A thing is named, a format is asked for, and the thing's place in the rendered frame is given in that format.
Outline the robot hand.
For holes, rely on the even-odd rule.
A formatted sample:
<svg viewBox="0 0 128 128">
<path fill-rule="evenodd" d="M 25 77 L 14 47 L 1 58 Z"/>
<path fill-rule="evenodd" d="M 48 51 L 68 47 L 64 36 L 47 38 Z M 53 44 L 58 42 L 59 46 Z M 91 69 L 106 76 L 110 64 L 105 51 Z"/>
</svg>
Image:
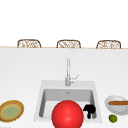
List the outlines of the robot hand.
<svg viewBox="0 0 128 128">
<path fill-rule="evenodd" d="M 90 119 L 91 115 L 96 111 L 96 108 L 92 104 L 86 104 L 83 110 L 87 112 L 87 118 Z"/>
</svg>

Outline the red ball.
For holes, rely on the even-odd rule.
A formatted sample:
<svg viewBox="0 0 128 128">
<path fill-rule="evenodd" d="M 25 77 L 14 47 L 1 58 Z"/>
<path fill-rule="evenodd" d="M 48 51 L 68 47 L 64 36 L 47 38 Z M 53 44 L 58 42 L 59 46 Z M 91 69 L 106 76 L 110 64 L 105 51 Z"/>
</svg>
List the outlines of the red ball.
<svg viewBox="0 0 128 128">
<path fill-rule="evenodd" d="M 51 119 L 55 128 L 80 128 L 84 116 L 76 102 L 65 100 L 54 107 Z"/>
</svg>

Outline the green lime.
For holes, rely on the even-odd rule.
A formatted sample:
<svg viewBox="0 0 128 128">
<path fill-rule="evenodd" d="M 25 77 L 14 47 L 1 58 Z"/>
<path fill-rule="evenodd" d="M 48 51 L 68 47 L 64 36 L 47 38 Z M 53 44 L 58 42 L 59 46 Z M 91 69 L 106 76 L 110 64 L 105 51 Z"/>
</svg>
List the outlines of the green lime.
<svg viewBox="0 0 128 128">
<path fill-rule="evenodd" d="M 109 121 L 112 122 L 112 123 L 117 122 L 117 116 L 115 116 L 113 114 L 109 115 Z"/>
</svg>

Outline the brown stick-shaped food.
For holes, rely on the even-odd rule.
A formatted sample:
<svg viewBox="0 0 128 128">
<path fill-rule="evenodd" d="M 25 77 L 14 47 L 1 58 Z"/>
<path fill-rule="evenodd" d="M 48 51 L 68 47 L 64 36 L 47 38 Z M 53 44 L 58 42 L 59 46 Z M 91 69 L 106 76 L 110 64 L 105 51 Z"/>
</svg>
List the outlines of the brown stick-shaped food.
<svg viewBox="0 0 128 128">
<path fill-rule="evenodd" d="M 109 105 L 128 105 L 128 101 L 110 101 Z"/>
</svg>

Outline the white sink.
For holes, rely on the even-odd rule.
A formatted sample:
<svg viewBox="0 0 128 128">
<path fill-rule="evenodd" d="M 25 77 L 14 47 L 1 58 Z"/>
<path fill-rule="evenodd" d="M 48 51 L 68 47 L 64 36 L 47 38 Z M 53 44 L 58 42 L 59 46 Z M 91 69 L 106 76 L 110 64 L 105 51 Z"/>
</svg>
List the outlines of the white sink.
<svg viewBox="0 0 128 128">
<path fill-rule="evenodd" d="M 75 101 L 81 109 L 86 104 L 96 107 L 96 112 L 87 118 L 84 111 L 85 123 L 101 123 L 102 117 L 99 108 L 95 83 L 92 81 L 76 81 L 70 87 L 64 81 L 44 80 L 41 83 L 34 120 L 39 122 L 51 122 L 51 114 L 57 103 L 63 100 Z"/>
</svg>

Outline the silver tap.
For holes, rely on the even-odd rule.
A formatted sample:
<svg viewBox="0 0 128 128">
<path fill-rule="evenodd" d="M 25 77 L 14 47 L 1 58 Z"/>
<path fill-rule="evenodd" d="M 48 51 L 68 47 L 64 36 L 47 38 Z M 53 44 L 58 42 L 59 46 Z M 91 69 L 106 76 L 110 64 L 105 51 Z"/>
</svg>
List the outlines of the silver tap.
<svg viewBox="0 0 128 128">
<path fill-rule="evenodd" d="M 69 87 L 72 83 L 75 83 L 76 79 L 78 78 L 79 74 L 75 78 L 70 77 L 70 59 L 67 59 L 67 74 L 65 76 L 65 86 Z"/>
</svg>

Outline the green plate with brown rim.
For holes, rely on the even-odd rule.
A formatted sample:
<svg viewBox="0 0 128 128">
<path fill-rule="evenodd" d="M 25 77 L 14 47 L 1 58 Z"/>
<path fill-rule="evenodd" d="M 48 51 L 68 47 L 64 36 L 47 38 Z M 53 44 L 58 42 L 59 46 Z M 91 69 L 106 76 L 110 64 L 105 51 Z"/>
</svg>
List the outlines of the green plate with brown rim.
<svg viewBox="0 0 128 128">
<path fill-rule="evenodd" d="M 12 122 L 18 119 L 24 112 L 24 105 L 18 100 L 4 102 L 0 106 L 0 121 Z"/>
</svg>

